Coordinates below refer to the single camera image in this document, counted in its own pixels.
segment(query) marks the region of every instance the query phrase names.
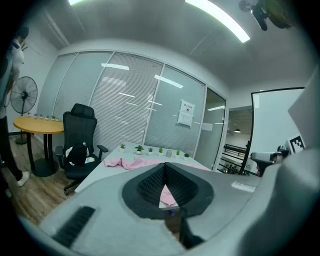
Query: black bag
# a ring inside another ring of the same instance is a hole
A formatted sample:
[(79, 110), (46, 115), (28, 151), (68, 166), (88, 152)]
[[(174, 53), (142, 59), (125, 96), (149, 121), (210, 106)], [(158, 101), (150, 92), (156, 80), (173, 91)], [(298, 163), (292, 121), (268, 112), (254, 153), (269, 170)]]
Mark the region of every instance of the black bag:
[(84, 166), (87, 158), (87, 147), (81, 143), (73, 145), (67, 160), (76, 166)]

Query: black office chair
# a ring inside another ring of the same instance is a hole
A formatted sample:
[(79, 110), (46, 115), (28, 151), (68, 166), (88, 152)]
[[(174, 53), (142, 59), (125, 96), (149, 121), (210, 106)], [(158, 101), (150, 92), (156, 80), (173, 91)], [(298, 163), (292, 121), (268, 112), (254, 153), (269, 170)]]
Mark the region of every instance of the black office chair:
[[(55, 154), (59, 159), (60, 167), (65, 170), (66, 177), (74, 180), (63, 188), (65, 195), (68, 195), (67, 189), (81, 183), (101, 163), (102, 153), (108, 152), (104, 146), (97, 145), (100, 149), (99, 157), (93, 154), (96, 126), (97, 119), (92, 107), (76, 103), (71, 112), (63, 114), (64, 146), (63, 148), (57, 146)], [(94, 158), (94, 162), (86, 163), (84, 166), (71, 165), (66, 158), (66, 150), (76, 143), (84, 142), (89, 150), (89, 157)]]

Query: round table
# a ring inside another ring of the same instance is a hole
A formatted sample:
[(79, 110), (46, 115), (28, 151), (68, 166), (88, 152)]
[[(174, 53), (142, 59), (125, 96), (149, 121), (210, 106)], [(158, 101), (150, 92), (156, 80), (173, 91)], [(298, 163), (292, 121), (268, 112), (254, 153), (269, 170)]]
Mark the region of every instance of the round table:
[[(18, 116), (14, 119), (13, 125), (19, 130), (26, 132), (26, 143), (32, 173), (38, 177), (48, 177), (56, 173), (59, 166), (53, 156), (52, 134), (63, 133), (64, 124), (52, 121), (51, 119), (45, 120), (29, 116)], [(43, 134), (44, 158), (36, 161), (34, 161), (32, 155), (31, 134)]]

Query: ceiling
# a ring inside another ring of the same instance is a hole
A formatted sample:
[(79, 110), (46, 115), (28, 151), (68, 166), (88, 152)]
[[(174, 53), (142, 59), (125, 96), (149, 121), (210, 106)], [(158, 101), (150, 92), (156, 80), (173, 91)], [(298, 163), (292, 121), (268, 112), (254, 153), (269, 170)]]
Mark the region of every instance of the ceiling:
[(212, 2), (246, 31), (249, 41), (241, 43), (221, 22), (185, 0), (83, 0), (72, 6), (68, 0), (52, 0), (34, 18), (58, 50), (102, 38), (147, 42), (190, 57), (229, 86), (235, 86), (237, 70), (249, 76), (265, 63), (302, 51), (297, 29), (269, 22), (268, 31), (262, 31), (250, 13), (239, 9), (238, 0)]
[(228, 131), (234, 132), (240, 129), (242, 134), (251, 134), (252, 129), (252, 110), (235, 110), (229, 112)]

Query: person's leg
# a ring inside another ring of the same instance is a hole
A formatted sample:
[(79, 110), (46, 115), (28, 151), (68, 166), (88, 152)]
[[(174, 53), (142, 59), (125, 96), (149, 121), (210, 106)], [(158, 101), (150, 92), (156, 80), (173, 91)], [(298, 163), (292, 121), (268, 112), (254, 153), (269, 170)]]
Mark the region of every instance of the person's leg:
[(0, 119), (0, 154), (2, 159), (5, 161), (5, 165), (15, 176), (15, 179), (17, 181), (21, 180), (23, 176), (22, 171), (18, 169), (16, 161), (11, 151), (7, 117)]

